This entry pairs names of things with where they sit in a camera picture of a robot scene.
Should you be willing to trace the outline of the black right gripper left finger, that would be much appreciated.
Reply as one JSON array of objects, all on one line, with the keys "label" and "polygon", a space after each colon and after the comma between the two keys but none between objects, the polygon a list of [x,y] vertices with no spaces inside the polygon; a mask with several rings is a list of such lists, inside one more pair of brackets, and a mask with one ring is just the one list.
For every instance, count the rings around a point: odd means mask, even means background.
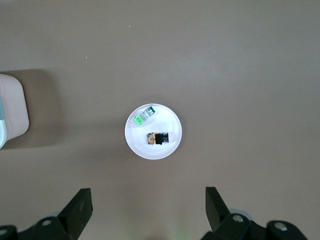
[{"label": "black right gripper left finger", "polygon": [[90,188],[82,188],[57,216],[48,216],[19,232],[19,240],[77,240],[93,214]]}]

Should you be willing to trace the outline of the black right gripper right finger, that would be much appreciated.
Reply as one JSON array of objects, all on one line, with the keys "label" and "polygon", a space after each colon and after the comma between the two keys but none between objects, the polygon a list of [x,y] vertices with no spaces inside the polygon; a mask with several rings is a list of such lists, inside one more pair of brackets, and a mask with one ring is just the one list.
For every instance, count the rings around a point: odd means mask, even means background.
[{"label": "black right gripper right finger", "polygon": [[205,188],[205,212],[211,231],[205,240],[266,240],[266,228],[241,213],[232,213],[216,187]]}]

